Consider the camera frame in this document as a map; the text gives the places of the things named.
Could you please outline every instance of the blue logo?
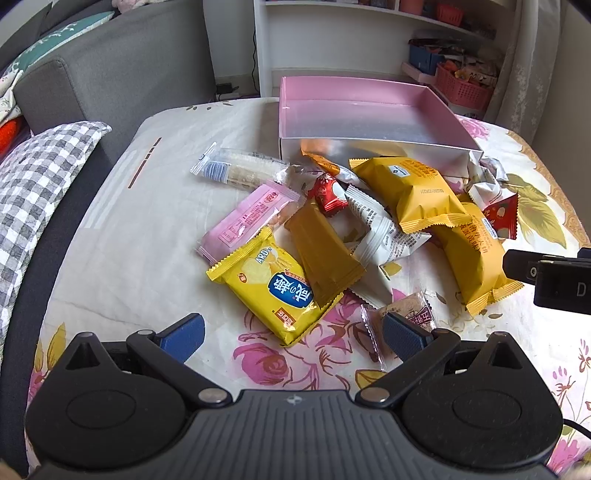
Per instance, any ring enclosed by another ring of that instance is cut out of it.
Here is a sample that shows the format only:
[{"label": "blue logo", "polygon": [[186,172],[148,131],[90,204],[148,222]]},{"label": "blue logo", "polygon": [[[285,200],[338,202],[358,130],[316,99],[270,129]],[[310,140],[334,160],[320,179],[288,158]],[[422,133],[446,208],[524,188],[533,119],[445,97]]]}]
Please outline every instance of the blue logo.
[{"label": "blue logo", "polygon": [[271,295],[299,309],[306,308],[314,298],[308,285],[284,273],[276,273],[269,282]]}]

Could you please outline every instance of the sofa armrest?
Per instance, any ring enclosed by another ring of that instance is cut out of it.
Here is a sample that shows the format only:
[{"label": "sofa armrest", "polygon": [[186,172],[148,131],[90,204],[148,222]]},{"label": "sofa armrest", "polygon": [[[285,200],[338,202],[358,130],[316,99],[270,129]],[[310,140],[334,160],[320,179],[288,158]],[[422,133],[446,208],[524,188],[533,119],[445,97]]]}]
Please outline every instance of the sofa armrest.
[{"label": "sofa armrest", "polygon": [[115,164],[149,116],[215,98],[201,0],[146,5],[81,35],[30,68],[15,97],[35,134],[109,124],[100,144]]}]

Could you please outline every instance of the yellow snack packet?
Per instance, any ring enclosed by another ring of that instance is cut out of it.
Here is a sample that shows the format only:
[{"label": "yellow snack packet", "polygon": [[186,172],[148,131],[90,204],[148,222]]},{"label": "yellow snack packet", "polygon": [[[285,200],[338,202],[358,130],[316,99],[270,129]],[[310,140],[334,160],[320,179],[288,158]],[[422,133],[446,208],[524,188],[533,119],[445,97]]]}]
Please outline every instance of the yellow snack packet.
[{"label": "yellow snack packet", "polygon": [[356,158],[353,171],[396,214],[404,233],[431,225],[449,227],[472,221],[452,189],[434,168],[407,157]]},{"label": "yellow snack packet", "polygon": [[473,203],[462,205],[472,216],[470,225],[435,226],[432,230],[443,244],[466,308],[474,316],[487,305],[515,293],[523,283],[505,276],[505,250],[484,214]]},{"label": "yellow snack packet", "polygon": [[298,342],[343,296],[320,308],[297,261],[269,227],[207,271],[225,283],[284,346]]}]

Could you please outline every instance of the teal cushion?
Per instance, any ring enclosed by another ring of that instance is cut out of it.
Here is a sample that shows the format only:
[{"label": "teal cushion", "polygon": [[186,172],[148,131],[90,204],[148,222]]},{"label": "teal cushion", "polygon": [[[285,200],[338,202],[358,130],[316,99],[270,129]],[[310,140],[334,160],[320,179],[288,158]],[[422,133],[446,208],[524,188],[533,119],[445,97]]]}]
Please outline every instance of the teal cushion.
[{"label": "teal cushion", "polygon": [[4,74],[13,72],[14,70],[26,70],[57,47],[109,21],[113,15],[115,15],[114,12],[91,15],[46,35],[37,40],[9,64]]}]

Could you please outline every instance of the red cushion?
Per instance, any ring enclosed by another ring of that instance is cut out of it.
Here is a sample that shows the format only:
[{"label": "red cushion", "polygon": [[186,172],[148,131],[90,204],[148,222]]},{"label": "red cushion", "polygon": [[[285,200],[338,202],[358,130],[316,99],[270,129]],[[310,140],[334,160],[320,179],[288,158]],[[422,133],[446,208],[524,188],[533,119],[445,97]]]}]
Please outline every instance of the red cushion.
[{"label": "red cushion", "polygon": [[18,116],[0,127],[0,155],[2,155],[21,131],[22,117]]}]

